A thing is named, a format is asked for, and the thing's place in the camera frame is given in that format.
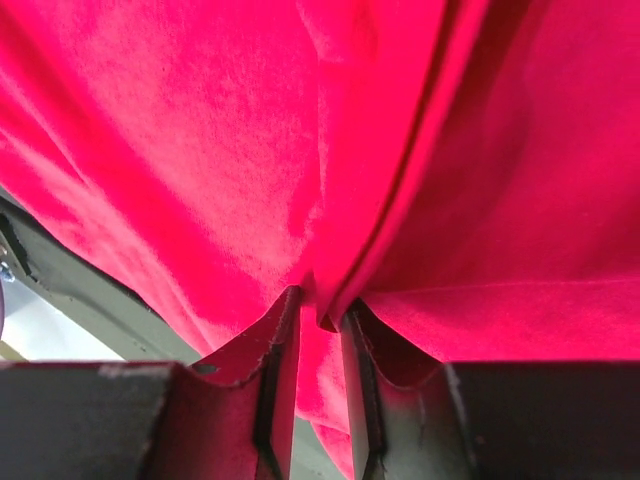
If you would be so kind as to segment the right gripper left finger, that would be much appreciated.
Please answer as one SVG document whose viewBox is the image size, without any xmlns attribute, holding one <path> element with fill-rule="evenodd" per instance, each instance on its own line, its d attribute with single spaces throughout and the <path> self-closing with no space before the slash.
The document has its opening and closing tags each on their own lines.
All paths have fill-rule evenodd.
<svg viewBox="0 0 640 480">
<path fill-rule="evenodd" d="M 5 479 L 286 479 L 301 291 L 193 365 L 1 366 Z"/>
</svg>

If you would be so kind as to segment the crimson t shirt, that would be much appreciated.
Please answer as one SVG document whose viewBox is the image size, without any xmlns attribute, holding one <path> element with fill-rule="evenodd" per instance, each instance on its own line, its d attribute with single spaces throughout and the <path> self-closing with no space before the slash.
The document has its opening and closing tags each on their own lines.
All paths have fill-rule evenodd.
<svg viewBox="0 0 640 480">
<path fill-rule="evenodd" d="M 303 289 L 442 361 L 639 356 L 635 1 L 5 1 L 1 183 L 208 354 Z"/>
</svg>

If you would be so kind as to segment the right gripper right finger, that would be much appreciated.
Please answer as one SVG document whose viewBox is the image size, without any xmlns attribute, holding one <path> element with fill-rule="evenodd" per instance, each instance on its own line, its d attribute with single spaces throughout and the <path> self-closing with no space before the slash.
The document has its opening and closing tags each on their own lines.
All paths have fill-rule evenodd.
<svg viewBox="0 0 640 480">
<path fill-rule="evenodd" d="M 639 365 L 452 362 L 362 301 L 342 321 L 359 479 L 635 479 Z"/>
</svg>

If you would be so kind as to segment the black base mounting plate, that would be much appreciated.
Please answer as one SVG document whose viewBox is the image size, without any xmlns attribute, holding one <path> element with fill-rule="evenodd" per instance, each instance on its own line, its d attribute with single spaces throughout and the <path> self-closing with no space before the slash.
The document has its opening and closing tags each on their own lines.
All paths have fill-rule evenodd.
<svg viewBox="0 0 640 480">
<path fill-rule="evenodd" d="M 71 252 L 6 192 L 1 262 L 11 277 L 126 360 L 200 359 L 134 291 Z"/>
</svg>

